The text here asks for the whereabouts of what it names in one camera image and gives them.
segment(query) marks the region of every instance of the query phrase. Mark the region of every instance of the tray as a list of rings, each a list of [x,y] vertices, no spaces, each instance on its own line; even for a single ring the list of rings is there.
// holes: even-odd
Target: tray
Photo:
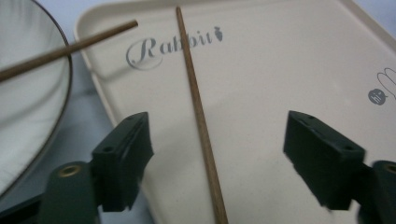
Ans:
[[[367,149],[366,163],[396,161],[396,42],[352,1],[101,5],[79,19],[77,39],[139,22],[83,56],[114,125],[149,112],[155,155],[141,187],[156,223],[214,223],[177,5],[230,223],[356,223],[356,204],[320,207],[282,152],[296,110]]]

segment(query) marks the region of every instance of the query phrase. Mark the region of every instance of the white plate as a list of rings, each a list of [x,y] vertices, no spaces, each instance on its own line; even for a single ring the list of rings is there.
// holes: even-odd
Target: white plate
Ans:
[[[0,70],[67,44],[34,1],[0,1],[0,30]],[[71,76],[65,57],[0,83],[0,194],[42,154],[64,111]]]
[[[114,124],[149,112],[155,155],[142,189],[156,223],[214,223],[176,5],[193,45],[230,223],[356,223],[356,204],[351,212],[321,208],[282,149],[288,111],[297,110],[367,149],[369,164],[396,161],[396,100],[377,79],[396,78],[386,69],[396,71],[396,42],[359,7],[350,0],[102,5],[80,18],[76,36],[139,22],[83,55]],[[374,89],[388,96],[384,104],[369,97]]]

